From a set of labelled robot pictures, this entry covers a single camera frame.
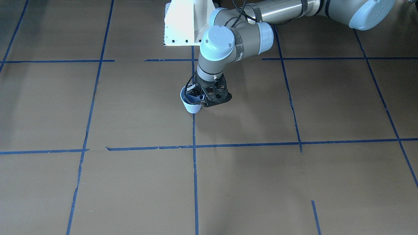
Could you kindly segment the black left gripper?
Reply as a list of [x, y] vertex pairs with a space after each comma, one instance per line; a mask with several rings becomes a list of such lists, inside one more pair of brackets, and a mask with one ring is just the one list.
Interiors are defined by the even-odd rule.
[[232, 99], [232, 94], [229, 93], [227, 89], [226, 79], [223, 74], [220, 78], [215, 79], [212, 82], [202, 79], [197, 74], [196, 85], [205, 93], [204, 107], [226, 103]]

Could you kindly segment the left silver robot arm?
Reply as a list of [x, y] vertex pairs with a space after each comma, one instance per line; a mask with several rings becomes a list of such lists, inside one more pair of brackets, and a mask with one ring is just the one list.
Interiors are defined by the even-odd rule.
[[271, 27], [303, 16], [322, 15], [350, 28], [366, 31], [379, 24], [394, 0], [264, 0], [238, 9], [215, 9], [203, 34], [197, 71], [184, 98], [205, 107], [232, 99], [223, 71], [228, 63], [268, 51], [274, 42]]

